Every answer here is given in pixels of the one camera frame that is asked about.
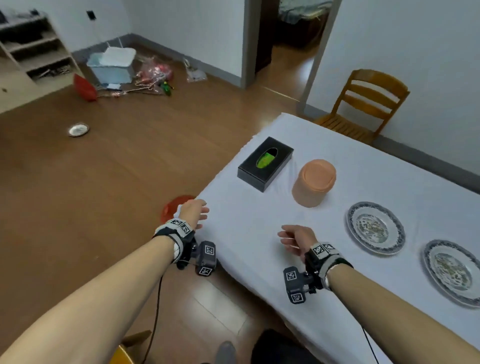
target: table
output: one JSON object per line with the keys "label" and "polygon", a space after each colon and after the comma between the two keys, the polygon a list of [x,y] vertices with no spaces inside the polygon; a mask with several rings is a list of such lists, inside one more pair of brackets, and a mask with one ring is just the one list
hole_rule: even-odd
{"label": "table", "polygon": [[[237,178],[241,162],[268,136],[294,148],[292,160],[261,193]],[[337,181],[317,207],[298,205],[290,193],[300,168],[322,158]],[[199,241],[217,245],[226,271],[274,307],[317,350],[326,363],[374,363],[360,325],[330,291],[288,300],[282,271],[302,267],[276,233],[282,224],[310,226],[320,241],[332,242],[355,269],[427,313],[480,349],[480,311],[457,305],[429,281],[420,262],[432,239],[454,241],[480,256],[480,196],[370,146],[293,115],[282,114],[255,135],[200,193],[210,213]],[[406,245],[390,257],[373,256],[349,236],[348,208],[372,201],[402,222]],[[381,364],[390,363],[370,339]]]}

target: forearm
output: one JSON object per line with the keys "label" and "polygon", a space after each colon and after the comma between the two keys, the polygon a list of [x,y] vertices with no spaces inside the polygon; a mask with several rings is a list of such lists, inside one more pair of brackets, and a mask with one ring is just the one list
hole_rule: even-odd
{"label": "forearm", "polygon": [[41,316],[0,357],[3,363],[106,363],[173,258],[159,236]]}
{"label": "forearm", "polygon": [[338,265],[327,277],[335,295],[393,363],[480,363],[476,348],[349,266]]}

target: electrical outlet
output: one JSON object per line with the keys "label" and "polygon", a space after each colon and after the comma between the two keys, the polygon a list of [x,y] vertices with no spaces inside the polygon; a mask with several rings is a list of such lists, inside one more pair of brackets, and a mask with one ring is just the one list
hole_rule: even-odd
{"label": "electrical outlet", "polygon": [[89,18],[91,21],[96,20],[96,16],[95,16],[95,13],[93,12],[93,10],[87,10],[87,15],[88,15],[88,18]]}

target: plastic bag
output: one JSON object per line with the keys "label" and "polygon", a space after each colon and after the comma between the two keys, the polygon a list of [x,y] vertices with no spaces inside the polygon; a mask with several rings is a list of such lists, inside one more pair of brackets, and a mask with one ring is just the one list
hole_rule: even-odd
{"label": "plastic bag", "polygon": [[140,84],[157,84],[170,81],[173,78],[173,71],[168,64],[159,63],[155,57],[138,57],[142,62],[140,71],[137,73]]}
{"label": "plastic bag", "polygon": [[187,59],[183,59],[185,70],[187,71],[187,82],[206,81],[207,75],[205,72],[194,68]]}

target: blue and white plate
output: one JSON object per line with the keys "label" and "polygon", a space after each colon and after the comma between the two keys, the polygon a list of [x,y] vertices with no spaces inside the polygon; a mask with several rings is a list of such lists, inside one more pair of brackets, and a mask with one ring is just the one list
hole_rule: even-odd
{"label": "blue and white plate", "polygon": [[455,301],[480,307],[480,261],[448,240],[432,240],[422,252],[433,280]]}
{"label": "blue and white plate", "polygon": [[360,244],[377,254],[396,254],[405,245],[402,224],[379,204],[357,202],[347,212],[347,225]]}

